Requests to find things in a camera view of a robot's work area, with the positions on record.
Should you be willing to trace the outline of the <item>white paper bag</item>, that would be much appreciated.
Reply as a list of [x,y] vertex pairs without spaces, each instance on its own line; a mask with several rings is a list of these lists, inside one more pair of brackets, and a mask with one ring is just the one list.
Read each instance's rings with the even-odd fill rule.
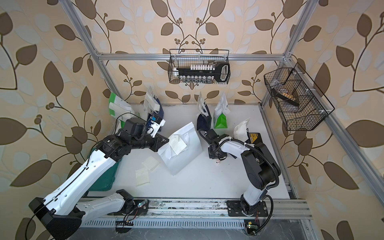
[[174,132],[169,142],[158,150],[171,175],[175,176],[203,152],[201,141],[192,122]]

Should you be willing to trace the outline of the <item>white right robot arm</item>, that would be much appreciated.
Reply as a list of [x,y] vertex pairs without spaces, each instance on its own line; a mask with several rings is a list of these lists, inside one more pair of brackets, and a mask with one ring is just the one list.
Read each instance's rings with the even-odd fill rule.
[[231,155],[240,159],[250,182],[242,195],[243,206],[251,208],[264,200],[270,189],[280,184],[281,169],[264,143],[248,144],[213,129],[201,134],[209,144],[209,158],[222,161]]

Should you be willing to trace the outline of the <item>large green white bag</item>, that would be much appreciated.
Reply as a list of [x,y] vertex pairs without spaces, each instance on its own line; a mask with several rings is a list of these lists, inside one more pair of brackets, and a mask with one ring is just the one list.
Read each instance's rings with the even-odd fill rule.
[[140,117],[139,112],[136,112],[130,104],[114,93],[111,93],[109,97],[109,113],[118,120],[120,123],[119,128],[124,127],[126,120],[133,117]]

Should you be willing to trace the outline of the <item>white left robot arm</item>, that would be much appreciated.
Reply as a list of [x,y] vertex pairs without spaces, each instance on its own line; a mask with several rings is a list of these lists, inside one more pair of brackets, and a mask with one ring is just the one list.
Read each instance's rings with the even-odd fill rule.
[[55,240],[66,240],[81,226],[101,216],[125,211],[128,215],[148,203],[136,203],[125,190],[101,199],[79,203],[79,200],[100,178],[135,149],[157,152],[169,139],[158,134],[165,120],[159,116],[147,123],[141,118],[126,120],[117,133],[98,142],[89,158],[60,187],[45,198],[33,199],[29,207]]

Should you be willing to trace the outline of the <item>small blue paper bag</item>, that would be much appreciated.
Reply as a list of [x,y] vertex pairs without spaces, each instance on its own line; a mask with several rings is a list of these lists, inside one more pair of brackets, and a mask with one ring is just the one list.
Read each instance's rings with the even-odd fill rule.
[[164,117],[163,107],[161,105],[160,100],[156,96],[153,96],[151,100],[147,100],[147,112],[147,129],[149,130],[153,117]]

